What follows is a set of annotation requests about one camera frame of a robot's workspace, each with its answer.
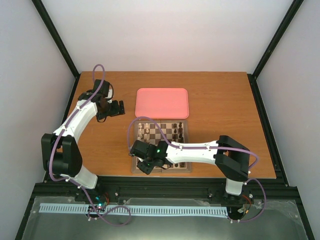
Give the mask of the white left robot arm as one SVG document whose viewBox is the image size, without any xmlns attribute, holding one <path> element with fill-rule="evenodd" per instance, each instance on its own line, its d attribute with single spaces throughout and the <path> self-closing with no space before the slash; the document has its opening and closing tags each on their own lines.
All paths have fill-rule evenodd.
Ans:
<svg viewBox="0 0 320 240">
<path fill-rule="evenodd" d="M 108 117 L 125 114 L 124 102 L 113 97 L 112 84 L 96 79 L 93 89 L 78 97 L 75 108 L 62 125 L 41 138 L 44 170 L 55 181 L 73 181 L 86 188 L 86 195 L 95 202 L 103 198 L 104 188 L 97 184 L 98 176 L 84 166 L 78 141 L 92 118 L 103 123 Z"/>
</svg>

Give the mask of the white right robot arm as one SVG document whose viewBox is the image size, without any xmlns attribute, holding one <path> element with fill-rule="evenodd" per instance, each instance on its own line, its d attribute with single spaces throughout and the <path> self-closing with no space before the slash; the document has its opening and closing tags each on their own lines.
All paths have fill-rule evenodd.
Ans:
<svg viewBox="0 0 320 240">
<path fill-rule="evenodd" d="M 137 167 L 147 175 L 155 167 L 171 167 L 178 163 L 216 166 L 226 177 L 226 193 L 234 196 L 242 194 L 249 171 L 255 165 L 250 164 L 250 156 L 259 160 L 255 153 L 227 135 L 205 143 L 180 143 L 164 139 L 154 145 L 136 140 L 129 148 L 129 155 L 139 159 Z"/>
</svg>

